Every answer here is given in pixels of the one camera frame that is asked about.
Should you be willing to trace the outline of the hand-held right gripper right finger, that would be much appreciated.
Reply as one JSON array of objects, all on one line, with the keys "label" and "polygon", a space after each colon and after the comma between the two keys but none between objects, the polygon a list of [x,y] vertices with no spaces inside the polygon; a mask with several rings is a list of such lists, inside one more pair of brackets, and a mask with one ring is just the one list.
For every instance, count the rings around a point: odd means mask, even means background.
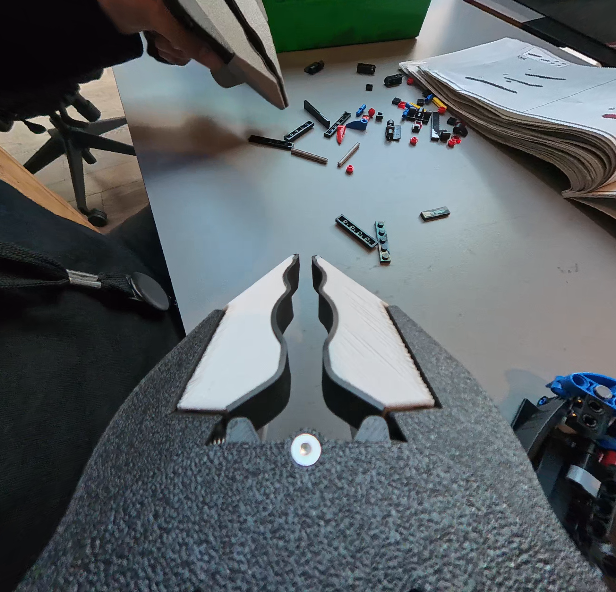
[{"label": "hand-held right gripper right finger", "polygon": [[393,413],[435,408],[436,396],[389,305],[318,255],[312,280],[327,330],[321,385],[328,409],[358,429],[367,417],[394,427]]}]

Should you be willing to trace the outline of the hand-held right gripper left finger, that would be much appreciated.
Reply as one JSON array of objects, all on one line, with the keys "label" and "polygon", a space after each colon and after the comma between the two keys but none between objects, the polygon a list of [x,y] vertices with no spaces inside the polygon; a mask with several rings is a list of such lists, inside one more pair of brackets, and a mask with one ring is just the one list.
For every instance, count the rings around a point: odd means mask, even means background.
[{"label": "hand-held right gripper left finger", "polygon": [[298,284],[299,255],[291,255],[227,304],[179,397],[179,413],[242,417],[261,429],[284,410],[291,392],[284,333]]}]

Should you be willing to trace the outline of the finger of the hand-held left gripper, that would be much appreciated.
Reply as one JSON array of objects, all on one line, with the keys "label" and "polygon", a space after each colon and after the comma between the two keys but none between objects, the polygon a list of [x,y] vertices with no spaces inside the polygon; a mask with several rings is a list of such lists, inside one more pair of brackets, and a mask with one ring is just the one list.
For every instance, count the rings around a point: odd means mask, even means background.
[{"label": "finger of the hand-held left gripper", "polygon": [[262,0],[232,1],[238,9],[238,17],[248,41],[277,81],[279,88],[284,88],[278,57],[269,28],[267,13]]},{"label": "finger of the hand-held left gripper", "polygon": [[207,11],[216,12],[216,22],[234,52],[233,57],[220,57],[224,68],[214,73],[223,87],[244,83],[280,110],[288,107],[288,95],[266,68],[256,50],[252,47],[238,17],[238,9],[232,0],[196,0]]}]

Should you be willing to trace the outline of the small brick pieces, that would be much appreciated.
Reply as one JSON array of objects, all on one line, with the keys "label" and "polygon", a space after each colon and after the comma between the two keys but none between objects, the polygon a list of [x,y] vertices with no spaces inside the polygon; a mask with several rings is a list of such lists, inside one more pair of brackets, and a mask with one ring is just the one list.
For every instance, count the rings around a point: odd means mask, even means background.
[{"label": "small brick pieces", "polygon": [[[304,72],[309,75],[315,75],[323,70],[325,63],[318,61],[312,63],[304,68]],[[376,72],[376,66],[370,63],[358,63],[357,73],[365,76],[373,76]],[[413,85],[414,78],[407,76],[404,73],[393,73],[387,75],[384,78],[383,85],[386,88],[398,87],[403,81],[407,85]],[[436,109],[429,111],[426,105],[434,104]],[[457,146],[461,140],[467,136],[468,129],[464,121],[458,120],[455,117],[450,117],[445,122],[446,127],[441,128],[442,117],[447,113],[447,106],[432,93],[424,93],[423,97],[417,99],[416,103],[412,101],[404,101],[399,97],[392,99],[392,105],[400,109],[400,121],[410,122],[411,124],[411,138],[410,145],[416,146],[418,144],[418,135],[424,127],[429,126],[430,140],[434,142],[442,142],[447,145],[448,148],[453,149]],[[302,159],[310,160],[317,164],[327,165],[328,159],[326,157],[312,154],[305,150],[301,150],[295,146],[295,142],[298,138],[304,136],[314,127],[314,122],[318,122],[327,129],[323,133],[324,138],[330,139],[336,137],[336,142],[341,145],[347,131],[365,132],[368,124],[371,121],[376,123],[382,123],[384,119],[384,113],[382,111],[376,111],[375,108],[366,104],[362,104],[355,113],[355,119],[351,120],[351,113],[348,111],[335,121],[330,122],[323,114],[308,100],[304,100],[304,111],[311,116],[302,125],[296,127],[293,131],[287,133],[282,139],[275,139],[256,134],[250,135],[248,141],[252,144],[260,145],[263,147],[284,150],[289,152],[292,156],[300,157]],[[389,119],[384,126],[384,139],[386,142],[398,142],[402,139],[402,125],[396,124],[393,119]],[[360,147],[360,142],[355,143],[348,152],[337,162],[338,168],[345,167],[346,174],[352,174],[354,172],[354,166],[347,164],[350,159],[355,155]]]}]

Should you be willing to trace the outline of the black studded plate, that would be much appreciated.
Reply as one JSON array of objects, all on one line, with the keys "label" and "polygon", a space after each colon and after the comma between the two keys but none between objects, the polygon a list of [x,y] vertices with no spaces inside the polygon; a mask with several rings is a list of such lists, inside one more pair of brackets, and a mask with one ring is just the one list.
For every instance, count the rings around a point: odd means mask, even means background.
[{"label": "black studded plate", "polygon": [[378,241],[368,234],[365,230],[351,221],[349,218],[344,216],[343,214],[339,215],[335,219],[336,224],[342,228],[346,233],[348,233],[352,238],[354,238],[358,243],[364,246],[367,249],[374,249]]},{"label": "black studded plate", "polygon": [[377,220],[374,225],[380,264],[389,265],[391,262],[391,257],[386,223],[383,220]]}]

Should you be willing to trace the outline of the toy brick car model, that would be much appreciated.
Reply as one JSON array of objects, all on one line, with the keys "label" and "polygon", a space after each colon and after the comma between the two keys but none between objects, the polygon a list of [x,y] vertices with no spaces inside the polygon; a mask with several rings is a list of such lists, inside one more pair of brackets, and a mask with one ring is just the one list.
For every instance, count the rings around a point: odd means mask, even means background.
[{"label": "toy brick car model", "polygon": [[615,585],[615,379],[559,375],[552,396],[524,399],[511,427],[556,517]]}]

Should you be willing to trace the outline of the instruction booklet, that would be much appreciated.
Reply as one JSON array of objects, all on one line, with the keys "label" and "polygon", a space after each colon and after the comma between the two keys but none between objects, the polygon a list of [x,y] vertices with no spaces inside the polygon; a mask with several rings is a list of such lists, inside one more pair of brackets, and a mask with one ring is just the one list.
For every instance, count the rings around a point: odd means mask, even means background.
[{"label": "instruction booklet", "polygon": [[566,199],[615,218],[615,69],[512,38],[399,63],[479,133],[565,174]]}]

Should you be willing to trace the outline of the person's left hand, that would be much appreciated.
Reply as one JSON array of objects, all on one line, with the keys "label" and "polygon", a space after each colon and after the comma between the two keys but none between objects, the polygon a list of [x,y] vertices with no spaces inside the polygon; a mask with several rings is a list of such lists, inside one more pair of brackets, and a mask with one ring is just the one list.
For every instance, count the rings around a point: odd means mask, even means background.
[{"label": "person's left hand", "polygon": [[164,62],[184,66],[191,60],[220,70],[224,63],[209,45],[173,17],[163,0],[97,0],[108,18],[123,34],[150,33]]}]

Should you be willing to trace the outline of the green plastic bin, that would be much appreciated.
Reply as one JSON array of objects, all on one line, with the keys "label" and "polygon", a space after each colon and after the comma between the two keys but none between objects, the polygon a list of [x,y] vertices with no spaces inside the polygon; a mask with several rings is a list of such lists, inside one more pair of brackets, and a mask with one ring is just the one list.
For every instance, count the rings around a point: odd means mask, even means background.
[{"label": "green plastic bin", "polygon": [[432,0],[262,0],[278,53],[416,37]]}]

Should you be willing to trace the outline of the person's dark clothing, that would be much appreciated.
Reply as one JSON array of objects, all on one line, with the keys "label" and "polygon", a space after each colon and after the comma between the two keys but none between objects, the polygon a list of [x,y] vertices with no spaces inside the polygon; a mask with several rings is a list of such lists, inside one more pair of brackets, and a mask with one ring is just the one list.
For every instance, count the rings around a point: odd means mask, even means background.
[{"label": "person's dark clothing", "polygon": [[[53,214],[1,182],[1,244],[69,270],[147,274],[173,286],[149,207],[110,234]],[[82,287],[1,290],[1,591],[49,542],[100,436],[180,342],[166,312]]]}]

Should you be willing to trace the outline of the black office chair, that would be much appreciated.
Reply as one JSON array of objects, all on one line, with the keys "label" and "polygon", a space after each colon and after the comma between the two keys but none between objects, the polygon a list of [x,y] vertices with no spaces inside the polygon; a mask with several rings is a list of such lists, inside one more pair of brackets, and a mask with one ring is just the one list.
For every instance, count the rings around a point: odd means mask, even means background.
[{"label": "black office chair", "polygon": [[96,208],[89,209],[86,204],[83,164],[92,165],[97,161],[90,150],[135,156],[132,145],[103,137],[103,134],[126,125],[126,118],[101,120],[101,112],[80,93],[81,83],[101,76],[102,71],[98,71],[44,88],[1,94],[2,132],[8,132],[15,122],[22,122],[31,132],[50,136],[26,161],[25,169],[36,173],[65,155],[76,207],[96,227],[107,225],[107,214]]}]

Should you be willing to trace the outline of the black toy set box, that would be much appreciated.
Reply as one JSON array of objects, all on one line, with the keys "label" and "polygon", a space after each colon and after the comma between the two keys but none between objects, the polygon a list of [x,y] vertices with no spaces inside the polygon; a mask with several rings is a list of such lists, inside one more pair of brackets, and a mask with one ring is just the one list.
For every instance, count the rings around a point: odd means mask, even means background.
[{"label": "black toy set box", "polygon": [[560,48],[615,67],[615,0],[511,0],[538,14],[520,28]]}]

